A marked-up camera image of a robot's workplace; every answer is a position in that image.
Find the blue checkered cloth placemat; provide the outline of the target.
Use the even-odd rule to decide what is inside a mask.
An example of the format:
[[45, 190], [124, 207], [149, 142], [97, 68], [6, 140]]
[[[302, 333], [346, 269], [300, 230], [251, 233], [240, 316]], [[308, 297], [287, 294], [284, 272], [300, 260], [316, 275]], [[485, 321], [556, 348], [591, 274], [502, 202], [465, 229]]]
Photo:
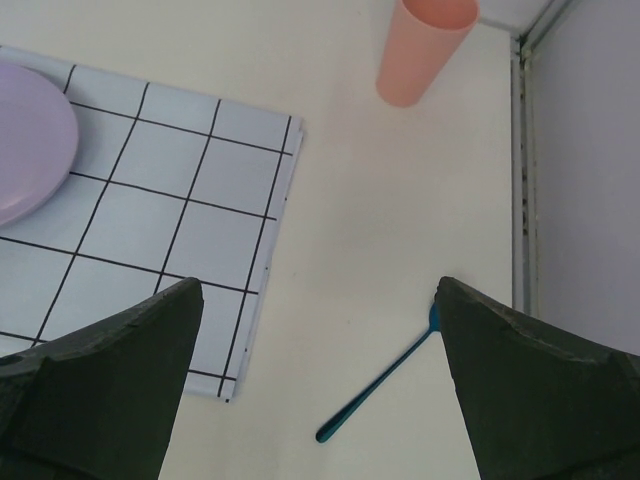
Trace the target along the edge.
[[68, 98], [79, 148], [59, 191], [1, 229], [1, 351], [57, 339], [195, 277], [185, 388], [242, 381], [303, 138], [298, 117], [11, 47]]

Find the blue metallic spoon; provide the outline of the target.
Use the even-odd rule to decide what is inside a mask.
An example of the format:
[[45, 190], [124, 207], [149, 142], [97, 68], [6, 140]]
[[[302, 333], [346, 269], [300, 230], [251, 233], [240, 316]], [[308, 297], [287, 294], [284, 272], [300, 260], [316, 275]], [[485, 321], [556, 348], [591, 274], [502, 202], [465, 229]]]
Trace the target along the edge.
[[428, 312], [428, 327], [426, 331], [380, 375], [372, 380], [360, 393], [331, 416], [316, 431], [315, 441], [319, 444], [326, 443], [389, 376], [391, 376], [423, 343], [425, 343], [432, 334], [439, 331], [439, 313], [435, 302], [432, 302]]

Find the purple plastic plate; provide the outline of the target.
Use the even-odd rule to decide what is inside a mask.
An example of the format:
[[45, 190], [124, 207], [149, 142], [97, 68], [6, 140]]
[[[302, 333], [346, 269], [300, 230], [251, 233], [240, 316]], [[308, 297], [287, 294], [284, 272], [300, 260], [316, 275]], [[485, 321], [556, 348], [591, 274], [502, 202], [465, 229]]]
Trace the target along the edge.
[[57, 85], [1, 63], [1, 224], [46, 203], [67, 179], [79, 144], [75, 112]]

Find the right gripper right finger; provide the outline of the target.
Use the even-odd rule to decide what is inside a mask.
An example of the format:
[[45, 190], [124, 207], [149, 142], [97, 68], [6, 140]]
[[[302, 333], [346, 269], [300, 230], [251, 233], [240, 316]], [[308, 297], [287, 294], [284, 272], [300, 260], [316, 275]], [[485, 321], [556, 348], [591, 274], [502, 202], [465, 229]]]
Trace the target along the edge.
[[483, 479], [636, 479], [639, 358], [453, 278], [435, 307]]

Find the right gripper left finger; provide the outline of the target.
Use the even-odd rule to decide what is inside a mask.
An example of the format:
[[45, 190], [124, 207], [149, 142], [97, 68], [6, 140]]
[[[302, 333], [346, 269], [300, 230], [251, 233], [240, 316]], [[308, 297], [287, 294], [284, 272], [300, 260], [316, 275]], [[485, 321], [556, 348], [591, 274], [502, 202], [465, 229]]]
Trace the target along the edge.
[[4, 479], [156, 479], [204, 309], [187, 278], [1, 359]]

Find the pink plastic cup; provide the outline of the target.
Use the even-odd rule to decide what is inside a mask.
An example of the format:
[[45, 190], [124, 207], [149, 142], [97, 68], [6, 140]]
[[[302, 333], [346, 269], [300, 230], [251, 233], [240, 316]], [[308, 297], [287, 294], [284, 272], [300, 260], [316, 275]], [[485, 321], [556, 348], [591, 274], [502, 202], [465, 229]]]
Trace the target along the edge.
[[395, 107], [415, 105], [480, 17], [479, 2], [397, 1], [376, 89]]

